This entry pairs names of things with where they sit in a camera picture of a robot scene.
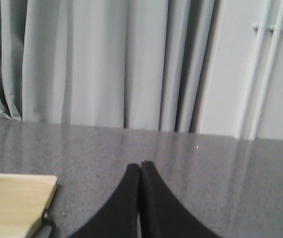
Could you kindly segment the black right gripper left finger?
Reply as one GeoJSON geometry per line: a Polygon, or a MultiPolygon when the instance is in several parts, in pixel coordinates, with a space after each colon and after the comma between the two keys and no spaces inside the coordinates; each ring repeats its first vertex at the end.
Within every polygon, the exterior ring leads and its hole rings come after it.
{"type": "Polygon", "coordinates": [[[136,238],[140,167],[128,164],[125,173],[101,209],[71,238],[136,238]]]}

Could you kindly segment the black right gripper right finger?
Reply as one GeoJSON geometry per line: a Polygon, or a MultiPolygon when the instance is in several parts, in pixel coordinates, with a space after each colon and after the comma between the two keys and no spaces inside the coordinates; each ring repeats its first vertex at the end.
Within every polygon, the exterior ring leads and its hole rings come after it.
{"type": "Polygon", "coordinates": [[[151,161],[141,164],[140,225],[143,238],[217,238],[174,196],[151,161]]]}

